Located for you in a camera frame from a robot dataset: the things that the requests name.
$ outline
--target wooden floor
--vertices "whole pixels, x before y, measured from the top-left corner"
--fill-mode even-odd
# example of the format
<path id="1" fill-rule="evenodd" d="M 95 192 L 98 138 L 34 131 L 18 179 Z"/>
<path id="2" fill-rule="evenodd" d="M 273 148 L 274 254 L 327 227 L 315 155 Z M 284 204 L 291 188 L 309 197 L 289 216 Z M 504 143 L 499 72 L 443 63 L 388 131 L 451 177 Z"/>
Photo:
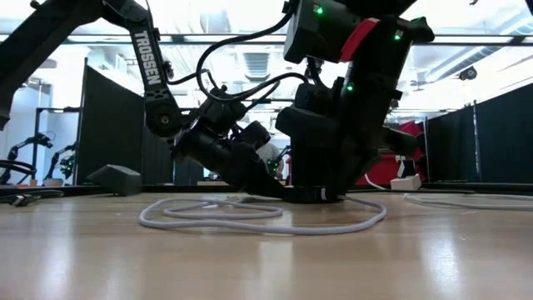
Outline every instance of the wooden floor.
<path id="1" fill-rule="evenodd" d="M 358 195 L 389 215 L 340 236 L 137 225 L 166 196 L 2 205 L 0 299 L 533 299 L 533 212 Z M 354 203 L 282 206 L 283 217 L 256 223 L 341 225 L 371 215 Z"/>

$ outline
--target wooden table surface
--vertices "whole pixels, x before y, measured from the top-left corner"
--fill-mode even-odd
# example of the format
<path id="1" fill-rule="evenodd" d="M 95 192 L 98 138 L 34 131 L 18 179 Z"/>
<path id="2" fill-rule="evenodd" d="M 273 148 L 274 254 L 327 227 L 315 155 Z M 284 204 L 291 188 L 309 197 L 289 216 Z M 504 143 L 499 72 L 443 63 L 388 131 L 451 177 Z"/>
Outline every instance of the wooden table surface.
<path id="1" fill-rule="evenodd" d="M 0 299 L 533 299 L 533 212 L 358 195 L 389 214 L 353 234 L 139 226 L 139 212 L 167 196 L 2 205 Z M 371 216 L 349 202 L 282 206 L 283 217 L 254 223 L 336 226 Z"/>

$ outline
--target black partition wall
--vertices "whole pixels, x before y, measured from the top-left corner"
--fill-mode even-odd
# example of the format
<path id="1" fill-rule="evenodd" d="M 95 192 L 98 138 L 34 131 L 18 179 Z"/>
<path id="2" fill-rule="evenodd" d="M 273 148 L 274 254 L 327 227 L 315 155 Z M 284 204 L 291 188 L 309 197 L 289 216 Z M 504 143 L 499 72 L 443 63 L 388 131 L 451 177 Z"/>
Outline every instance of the black partition wall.
<path id="1" fill-rule="evenodd" d="M 533 85 L 476 106 L 483 182 L 533 183 Z"/>
<path id="2" fill-rule="evenodd" d="M 77 185 L 107 164 L 131 168 L 146 183 L 172 181 L 167 145 L 144 126 L 144 101 L 86 67 L 77 150 Z"/>
<path id="3" fill-rule="evenodd" d="M 477 182 L 473 108 L 427 122 L 427 155 L 432 182 Z"/>

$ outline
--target white cable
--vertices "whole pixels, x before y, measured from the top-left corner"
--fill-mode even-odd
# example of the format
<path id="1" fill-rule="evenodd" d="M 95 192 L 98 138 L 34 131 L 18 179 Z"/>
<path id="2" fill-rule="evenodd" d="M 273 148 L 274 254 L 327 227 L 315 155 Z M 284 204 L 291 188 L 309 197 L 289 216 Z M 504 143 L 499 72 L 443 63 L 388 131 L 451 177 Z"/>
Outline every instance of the white cable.
<path id="1" fill-rule="evenodd" d="M 490 195 L 480 195 L 480 198 L 489 198 Z M 532 201 L 533 197 L 527 196 L 515 196 L 514 200 L 521 201 Z M 411 194 L 405 194 L 404 199 L 415 204 L 426 205 L 426 206 L 447 206 L 453 208 L 470 208 L 470 209 L 492 209 L 492 210 L 521 210 L 529 211 L 533 210 L 533 205 L 507 205 L 507 204 L 474 204 L 474 203 L 463 203 L 463 202 L 453 202 L 453 201 L 441 201 L 438 197 L 436 200 L 426 200 L 419 197 L 413 196 Z"/>
<path id="2" fill-rule="evenodd" d="M 368 174 L 365 173 L 365 179 L 366 179 L 366 182 L 370 185 L 372 185 L 374 188 L 377 188 L 377 189 L 382 189 L 382 190 L 386 190 L 386 188 L 380 186 L 380 185 L 377 185 L 375 183 L 373 183 L 370 178 L 368 177 Z"/>
<path id="3" fill-rule="evenodd" d="M 268 207 L 264 205 L 251 205 L 243 204 L 241 202 L 229 202 L 224 200 L 205 200 L 205 199 L 180 199 L 180 198 L 168 198 L 159 200 L 149 207 L 145 208 L 139 216 L 139 224 L 147 228 L 156 229 L 179 229 L 179 228 L 230 228 L 236 230 L 250 231 L 255 233 L 274 233 L 274 234 L 288 234 L 288 235 L 332 235 L 343 233 L 355 233 L 361 230 L 371 228 L 376 223 L 380 222 L 386 216 L 386 207 L 381 204 L 358 200 L 346 196 L 339 196 L 342 200 L 353 201 L 373 208 L 378 208 L 380 212 L 366 220 L 354 225 L 340 226 L 340 227 L 282 227 L 282 226 L 265 226 L 265 225 L 253 225 L 239 222 L 224 221 L 224 219 L 258 219 L 258 218 L 272 218 L 279 217 L 283 214 L 283 211 L 279 207 Z M 179 208 L 167 208 L 163 210 L 163 215 L 172 218 L 189 218 L 189 219 L 201 219 L 196 221 L 170 221 L 161 222 L 148 220 L 147 215 L 155 208 L 160 207 L 162 204 L 170 202 L 199 202 L 189 207 Z M 216 204 L 218 206 L 233 206 L 235 208 L 250 208 L 256 210 L 262 210 L 267 212 L 257 213 L 209 213 L 209 214 L 197 214 L 197 213 L 183 213 L 183 211 L 193 208 L 203 208 Z"/>

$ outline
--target ceiling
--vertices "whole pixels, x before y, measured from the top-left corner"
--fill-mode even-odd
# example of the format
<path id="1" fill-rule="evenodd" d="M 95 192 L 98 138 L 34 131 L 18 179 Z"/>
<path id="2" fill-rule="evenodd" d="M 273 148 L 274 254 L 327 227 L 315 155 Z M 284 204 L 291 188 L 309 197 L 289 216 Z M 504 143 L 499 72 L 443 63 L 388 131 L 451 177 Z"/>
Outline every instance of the ceiling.
<path id="1" fill-rule="evenodd" d="M 10 33 L 32 12 L 29 1 L 0 0 L 0 4 L 9 7 L 9 10 L 0 11 L 0 34 Z M 150 0 L 154 23 L 162 34 L 253 33 L 276 23 L 282 16 L 282 4 L 283 0 Z M 437 35 L 533 34 L 533 18 L 525 0 L 479 0 L 476 5 L 470 5 L 470 0 L 419 0 L 402 17 L 412 19 L 420 16 L 427 17 Z M 78 28 L 75 33 L 127 34 L 127 31 L 100 20 Z M 276 33 L 284 34 L 286 28 Z M 449 39 L 453 42 L 459 37 Z M 197 59 L 206 48 L 199 45 L 165 45 L 162 52 L 164 58 L 172 63 L 175 78 L 180 78 L 196 69 Z M 142 90 L 138 67 L 131 64 L 135 56 L 130 45 L 92 46 L 88 50 L 90 58 L 100 57 L 113 64 L 119 57 L 130 63 L 124 70 L 132 79 L 128 85 L 138 92 Z M 214 52 L 204 67 L 212 70 L 219 84 L 226 84 L 231 92 L 240 92 L 281 73 L 303 73 L 305 66 L 285 62 L 282 51 L 282 45 L 227 46 Z M 531 47 L 413 47 L 399 83 L 399 89 L 405 93 L 396 117 L 418 118 L 431 110 L 438 113 L 445 108 L 461 108 L 473 98 L 491 97 L 513 83 L 502 81 L 502 73 L 507 74 L 503 77 L 505 79 L 527 82 L 526 73 L 515 70 L 523 69 L 530 62 L 528 57 L 531 55 Z M 480 76 L 476 80 L 462 82 L 454 79 L 458 72 L 470 65 L 479 69 Z M 321 77 L 325 84 L 331 85 L 345 71 L 346 64 L 327 63 Z M 495 80 L 506 84 L 500 84 L 505 85 L 503 87 L 498 84 L 486 86 Z M 298 84 L 296 79 L 284 80 L 272 97 L 293 98 Z M 472 92 L 476 88 L 484 92 Z M 172 87 L 172 92 L 177 95 L 180 106 L 196 106 L 203 101 L 194 81 Z M 277 102 L 269 107 L 260 106 L 258 110 L 269 112 L 267 109 L 287 104 L 289 102 Z"/>

